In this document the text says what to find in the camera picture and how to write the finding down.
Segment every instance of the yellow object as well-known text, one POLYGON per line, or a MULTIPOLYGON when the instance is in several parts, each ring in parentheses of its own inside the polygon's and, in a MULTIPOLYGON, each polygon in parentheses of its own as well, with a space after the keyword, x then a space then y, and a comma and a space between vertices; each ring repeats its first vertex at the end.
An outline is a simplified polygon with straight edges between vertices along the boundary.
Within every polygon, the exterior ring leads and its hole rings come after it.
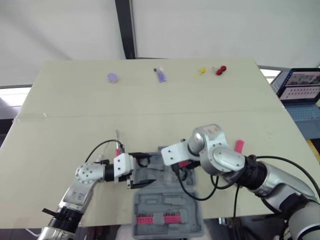
POLYGON ((206 72, 206 69, 204 67, 202 67, 200 69, 200 71, 194 76, 194 78, 197 78, 199 77, 201 74, 204 74, 206 72))

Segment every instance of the gray tool case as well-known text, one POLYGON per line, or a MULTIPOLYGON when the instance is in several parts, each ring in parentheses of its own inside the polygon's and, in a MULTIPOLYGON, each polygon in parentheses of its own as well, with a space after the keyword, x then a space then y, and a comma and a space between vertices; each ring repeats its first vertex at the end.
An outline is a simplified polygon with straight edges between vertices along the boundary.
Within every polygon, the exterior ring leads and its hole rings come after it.
MULTIPOLYGON (((134 181, 156 181, 134 194, 133 237, 138 240, 201 237, 204 221, 198 201, 184 193, 171 166, 164 165, 160 152, 149 154, 149 160, 141 159, 136 163, 134 181), (176 217, 180 223, 168 223, 172 219, 177 221, 176 217), (141 224, 141 220, 153 223, 141 224)), ((192 188, 195 185, 194 171, 186 169, 180 172, 181 179, 185 178, 183 184, 187 191, 197 197, 192 188)))

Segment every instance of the beige tabletop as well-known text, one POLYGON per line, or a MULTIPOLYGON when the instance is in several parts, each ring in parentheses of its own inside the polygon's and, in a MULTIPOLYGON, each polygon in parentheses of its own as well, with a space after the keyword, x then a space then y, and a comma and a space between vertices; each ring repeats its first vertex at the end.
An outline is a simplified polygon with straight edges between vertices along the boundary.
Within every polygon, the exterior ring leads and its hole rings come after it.
MULTIPOLYGON (((57 208, 76 168, 98 143, 114 138, 115 129, 127 152, 154 152, 213 123, 223 128, 231 146, 244 140, 244 154, 291 159, 320 183, 315 156, 249 58, 50 62, 0 149, 0 212, 5 216, 0 228, 46 226, 50 216, 42 208, 57 208), (211 67, 221 65, 227 71, 217 76, 211 67), (163 67, 167 82, 158 82, 157 67, 163 67), (200 68, 207 72, 194 78, 200 68), (115 84, 107 81, 111 72, 119 76, 115 84)), ((108 158, 113 154, 110 145, 108 158)), ((311 185, 293 166, 266 162, 311 185)), ((196 176, 195 189, 204 197, 213 188, 209 176, 199 167, 196 176)), ((134 192, 124 183, 98 184, 82 226, 131 223, 134 192)), ((203 217, 231 216, 234 194, 231 187, 201 202, 203 217)), ((240 190, 238 216, 267 213, 259 198, 240 190)))

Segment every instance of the white wall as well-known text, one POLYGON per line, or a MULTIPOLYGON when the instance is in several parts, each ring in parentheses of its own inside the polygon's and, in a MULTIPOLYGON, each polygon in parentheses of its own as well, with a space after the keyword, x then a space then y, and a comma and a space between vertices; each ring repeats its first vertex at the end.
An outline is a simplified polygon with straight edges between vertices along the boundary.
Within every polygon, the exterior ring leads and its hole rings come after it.
POLYGON ((0 86, 32 84, 45 61, 124 58, 114 0, 0 0, 0 86))
POLYGON ((319 0, 133 0, 137 54, 316 67, 319 0))

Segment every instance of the purple cap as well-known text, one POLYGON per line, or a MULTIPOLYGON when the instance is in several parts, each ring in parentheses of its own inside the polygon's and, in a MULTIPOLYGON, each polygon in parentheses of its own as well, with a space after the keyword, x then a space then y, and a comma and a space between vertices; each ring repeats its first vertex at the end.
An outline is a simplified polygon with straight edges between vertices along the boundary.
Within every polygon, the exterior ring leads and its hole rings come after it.
POLYGON ((111 72, 107 75, 108 81, 111 84, 114 84, 115 82, 118 81, 118 75, 114 72, 111 72))

